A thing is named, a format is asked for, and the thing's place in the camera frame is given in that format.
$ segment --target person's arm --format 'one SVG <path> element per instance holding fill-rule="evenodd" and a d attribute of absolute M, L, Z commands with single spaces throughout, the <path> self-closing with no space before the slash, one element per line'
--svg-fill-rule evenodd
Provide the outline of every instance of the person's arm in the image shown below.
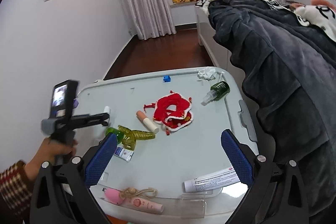
<path fill-rule="evenodd" d="M 74 147 L 43 140 L 34 158 L 27 164 L 18 161 L 0 173 L 0 219 L 1 223 L 29 223 L 30 202 L 34 182 L 44 161 L 54 162 L 56 155 L 75 155 Z"/>

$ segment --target silver bolt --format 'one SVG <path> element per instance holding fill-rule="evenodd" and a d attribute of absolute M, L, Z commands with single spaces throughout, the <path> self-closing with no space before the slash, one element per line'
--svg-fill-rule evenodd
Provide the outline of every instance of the silver bolt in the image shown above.
<path fill-rule="evenodd" d="M 265 161 L 266 161 L 266 157 L 263 156 L 263 155 L 259 155 L 259 156 L 257 157 L 257 159 L 258 159 L 260 162 L 265 162 Z"/>
<path fill-rule="evenodd" d="M 42 168 L 47 168 L 49 166 L 49 162 L 45 161 L 41 166 Z"/>
<path fill-rule="evenodd" d="M 78 163 L 80 163 L 80 161 L 81 161 L 81 158 L 80 157 L 74 157 L 73 159 L 72 159 L 72 163 L 73 164 L 78 164 Z"/>
<path fill-rule="evenodd" d="M 290 164 L 291 166 L 293 166 L 293 167 L 296 166 L 296 162 L 295 162 L 294 160 L 290 160 L 290 161 L 289 161 L 289 164 Z"/>

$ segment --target beige cord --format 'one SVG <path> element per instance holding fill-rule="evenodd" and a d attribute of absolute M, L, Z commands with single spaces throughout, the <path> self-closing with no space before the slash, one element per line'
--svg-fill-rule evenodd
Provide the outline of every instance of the beige cord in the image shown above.
<path fill-rule="evenodd" d="M 138 190 L 135 188 L 126 188 L 120 191 L 120 198 L 134 198 L 135 196 L 140 196 L 146 199 L 155 198 L 158 195 L 158 191 L 155 188 L 149 187 L 147 189 Z"/>

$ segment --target pink round object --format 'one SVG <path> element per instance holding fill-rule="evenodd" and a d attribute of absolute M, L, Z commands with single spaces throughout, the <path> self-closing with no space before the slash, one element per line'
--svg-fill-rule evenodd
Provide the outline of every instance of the pink round object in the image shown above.
<path fill-rule="evenodd" d="M 119 191 L 116 189 L 107 188 L 105 191 L 105 196 L 108 200 L 115 205 L 121 205 L 125 201 L 125 198 L 120 198 Z"/>

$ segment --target gray blanket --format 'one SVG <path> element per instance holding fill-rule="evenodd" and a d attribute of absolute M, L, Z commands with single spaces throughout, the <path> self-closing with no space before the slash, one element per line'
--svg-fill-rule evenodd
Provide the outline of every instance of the gray blanket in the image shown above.
<path fill-rule="evenodd" d="M 214 39 L 244 70 L 243 92 L 275 139 L 274 161 L 298 162 L 310 216 L 318 214 L 336 196 L 335 42 L 262 0 L 216 0 L 209 13 Z"/>

